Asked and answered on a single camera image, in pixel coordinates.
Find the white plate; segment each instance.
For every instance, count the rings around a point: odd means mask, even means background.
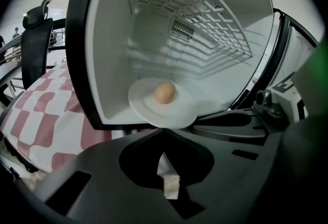
[[[190,126],[197,118],[196,101],[182,86],[174,83],[176,95],[173,102],[160,104],[155,100],[156,87],[161,78],[144,78],[129,88],[131,108],[144,120],[158,128],[181,129]]]

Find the tablecloth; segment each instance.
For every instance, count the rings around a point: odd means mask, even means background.
[[[1,131],[26,160],[46,172],[92,145],[125,135],[124,131],[92,128],[77,100],[66,63],[28,88],[9,111]]]

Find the checkered tablecloth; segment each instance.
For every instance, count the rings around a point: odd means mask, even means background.
[[[77,100],[66,63],[28,88],[9,111],[1,131],[25,159],[46,172],[94,144],[125,135],[124,131],[92,128]]]

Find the egg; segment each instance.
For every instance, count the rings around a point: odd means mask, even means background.
[[[169,104],[174,100],[176,93],[175,85],[172,82],[161,83],[155,91],[155,100],[160,104]]]

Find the chair headrest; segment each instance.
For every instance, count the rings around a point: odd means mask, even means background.
[[[29,10],[23,18],[23,27],[31,29],[39,25],[43,20],[48,18],[48,4],[52,0],[43,0],[40,6]]]

